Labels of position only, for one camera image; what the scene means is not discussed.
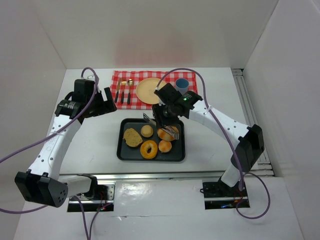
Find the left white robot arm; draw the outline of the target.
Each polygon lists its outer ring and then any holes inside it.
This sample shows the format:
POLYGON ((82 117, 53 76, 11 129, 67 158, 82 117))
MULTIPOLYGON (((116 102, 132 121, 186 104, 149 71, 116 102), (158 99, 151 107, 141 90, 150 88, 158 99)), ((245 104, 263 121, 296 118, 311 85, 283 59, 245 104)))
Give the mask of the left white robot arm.
POLYGON ((93 199, 98 193, 95 176, 79 173, 59 180, 60 169, 72 139, 84 119, 116 111, 110 88, 106 99, 93 80, 77 79, 74 90, 59 102, 49 139, 26 172, 19 171, 14 182, 27 202, 59 208, 66 199, 84 195, 93 199))

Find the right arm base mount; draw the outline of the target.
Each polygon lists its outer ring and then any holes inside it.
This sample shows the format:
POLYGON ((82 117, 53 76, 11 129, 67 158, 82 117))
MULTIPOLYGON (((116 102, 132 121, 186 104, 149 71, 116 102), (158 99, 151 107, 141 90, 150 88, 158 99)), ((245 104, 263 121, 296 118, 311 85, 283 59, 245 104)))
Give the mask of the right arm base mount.
POLYGON ((239 183, 233 187, 229 187, 222 181, 207 181, 202 183, 199 190, 204 197, 204 207, 206 210, 213 209, 235 209, 249 208, 250 202, 247 190, 239 189, 239 183))

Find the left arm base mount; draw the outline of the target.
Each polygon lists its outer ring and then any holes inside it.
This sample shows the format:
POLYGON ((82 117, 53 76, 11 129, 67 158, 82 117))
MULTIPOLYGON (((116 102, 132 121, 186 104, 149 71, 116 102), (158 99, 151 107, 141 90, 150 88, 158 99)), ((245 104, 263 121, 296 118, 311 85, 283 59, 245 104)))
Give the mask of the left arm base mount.
POLYGON ((94 196, 88 197, 84 193, 78 193, 76 196, 69 198, 67 202, 67 212, 81 212, 80 203, 76 198, 81 201, 83 210, 86 213, 93 213, 97 210, 101 210, 102 212, 113 212, 115 194, 115 181, 98 179, 97 187, 94 189, 94 196))

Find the silver metal tongs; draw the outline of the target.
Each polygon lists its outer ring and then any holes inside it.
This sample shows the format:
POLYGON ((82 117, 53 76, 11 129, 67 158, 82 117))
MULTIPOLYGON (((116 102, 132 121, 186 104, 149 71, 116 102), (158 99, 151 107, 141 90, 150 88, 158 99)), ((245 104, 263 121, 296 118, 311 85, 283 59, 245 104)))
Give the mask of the silver metal tongs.
POLYGON ((157 128, 164 130, 167 134, 172 136, 175 140, 178 140, 180 138, 180 134, 177 130, 174 130, 171 126, 162 126, 162 127, 158 126, 156 121, 151 119, 145 112, 143 113, 143 120, 146 123, 149 123, 151 125, 154 125, 157 128))

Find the small round tan muffin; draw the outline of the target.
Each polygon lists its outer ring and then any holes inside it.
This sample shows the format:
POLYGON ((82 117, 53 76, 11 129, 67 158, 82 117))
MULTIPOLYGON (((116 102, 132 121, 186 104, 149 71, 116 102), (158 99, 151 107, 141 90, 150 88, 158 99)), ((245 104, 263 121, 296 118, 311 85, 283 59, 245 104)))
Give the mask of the small round tan muffin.
POLYGON ((154 130, 150 125, 144 125, 141 128, 140 133, 143 137, 150 138, 153 135, 154 130))

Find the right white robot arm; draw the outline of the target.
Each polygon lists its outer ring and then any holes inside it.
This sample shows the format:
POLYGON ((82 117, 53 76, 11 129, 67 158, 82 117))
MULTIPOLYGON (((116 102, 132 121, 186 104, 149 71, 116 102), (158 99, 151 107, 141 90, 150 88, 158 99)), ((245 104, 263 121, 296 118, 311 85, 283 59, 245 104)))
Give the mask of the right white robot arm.
POLYGON ((230 188, 242 186, 240 181, 244 174, 265 150, 262 128, 240 123, 207 104, 197 93, 189 90, 181 94, 170 83, 157 87, 154 93, 159 99, 159 103, 152 105, 156 126, 168 128, 185 117, 221 136, 231 144, 232 157, 220 181, 230 188))

